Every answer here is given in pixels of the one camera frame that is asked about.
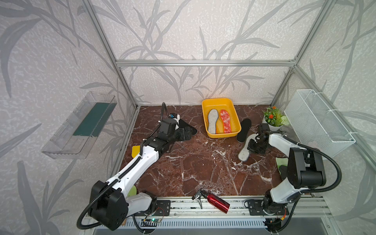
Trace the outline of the grey felt insole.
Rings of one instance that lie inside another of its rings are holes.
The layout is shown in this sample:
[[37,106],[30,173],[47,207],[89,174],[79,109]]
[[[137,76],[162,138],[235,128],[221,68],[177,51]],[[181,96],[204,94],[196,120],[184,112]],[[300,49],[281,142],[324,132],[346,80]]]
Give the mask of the grey felt insole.
[[257,134],[252,134],[249,137],[247,137],[246,141],[244,142],[244,146],[241,149],[241,151],[238,154],[238,159],[242,162],[246,162],[250,156],[250,151],[248,150],[248,145],[250,140],[255,140]]
[[218,121],[218,111],[212,109],[208,114],[208,132],[210,134],[216,134],[216,123]]

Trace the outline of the red patterned insole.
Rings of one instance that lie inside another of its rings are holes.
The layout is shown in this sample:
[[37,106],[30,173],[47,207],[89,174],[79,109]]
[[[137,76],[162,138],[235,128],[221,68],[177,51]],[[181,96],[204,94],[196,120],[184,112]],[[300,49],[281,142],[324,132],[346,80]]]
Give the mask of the red patterned insole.
[[223,119],[224,122],[224,127],[225,127],[225,133],[231,133],[232,128],[231,128],[231,117],[230,114],[226,110],[221,110],[220,111],[220,116]]

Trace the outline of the yellow insole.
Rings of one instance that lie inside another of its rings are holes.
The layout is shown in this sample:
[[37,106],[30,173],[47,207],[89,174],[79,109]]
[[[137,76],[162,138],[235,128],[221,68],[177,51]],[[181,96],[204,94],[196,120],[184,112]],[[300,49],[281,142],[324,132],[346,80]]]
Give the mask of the yellow insole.
[[218,117],[218,121],[216,123],[216,133],[217,134],[224,134],[225,133],[225,127],[224,122],[221,116]]

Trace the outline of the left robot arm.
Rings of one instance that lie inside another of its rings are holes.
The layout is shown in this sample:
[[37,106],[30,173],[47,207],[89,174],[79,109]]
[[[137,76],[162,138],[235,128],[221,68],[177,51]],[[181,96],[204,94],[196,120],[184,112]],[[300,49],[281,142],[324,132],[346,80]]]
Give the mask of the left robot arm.
[[179,116],[161,120],[155,132],[143,140],[133,160],[107,181],[93,185],[90,202],[77,219],[77,228],[88,230],[103,225],[114,231],[129,216],[147,211],[153,196],[148,193],[129,196],[129,191],[175,142],[189,141],[196,134],[197,129]]

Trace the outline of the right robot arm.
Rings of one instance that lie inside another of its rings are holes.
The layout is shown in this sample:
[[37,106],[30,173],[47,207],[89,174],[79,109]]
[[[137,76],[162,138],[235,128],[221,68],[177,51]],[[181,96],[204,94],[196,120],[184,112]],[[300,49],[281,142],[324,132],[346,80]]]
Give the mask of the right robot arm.
[[[264,154],[272,146],[288,158],[287,177],[275,188],[265,193],[262,206],[284,206],[297,202],[306,193],[324,193],[335,189],[342,181],[339,164],[317,148],[296,142],[281,131],[272,131],[267,123],[258,126],[257,135],[250,139],[247,149]],[[326,186],[327,178],[323,158],[336,169],[334,183]]]

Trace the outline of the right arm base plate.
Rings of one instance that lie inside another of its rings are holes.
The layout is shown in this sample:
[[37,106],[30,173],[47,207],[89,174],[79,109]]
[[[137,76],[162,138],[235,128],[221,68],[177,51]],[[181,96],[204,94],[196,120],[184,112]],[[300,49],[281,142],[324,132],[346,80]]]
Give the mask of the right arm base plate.
[[244,206],[253,216],[278,216],[283,217],[289,215],[287,204],[268,203],[263,200],[249,199],[244,201]]

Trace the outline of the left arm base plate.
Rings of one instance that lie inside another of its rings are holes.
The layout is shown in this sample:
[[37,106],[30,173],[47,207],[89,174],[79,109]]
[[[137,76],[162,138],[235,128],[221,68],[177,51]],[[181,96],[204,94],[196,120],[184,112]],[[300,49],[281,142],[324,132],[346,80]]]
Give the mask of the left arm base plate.
[[146,211],[140,211],[136,213],[135,216],[147,216],[147,215],[169,216],[170,209],[171,209],[170,200],[156,200],[152,202],[152,204]]

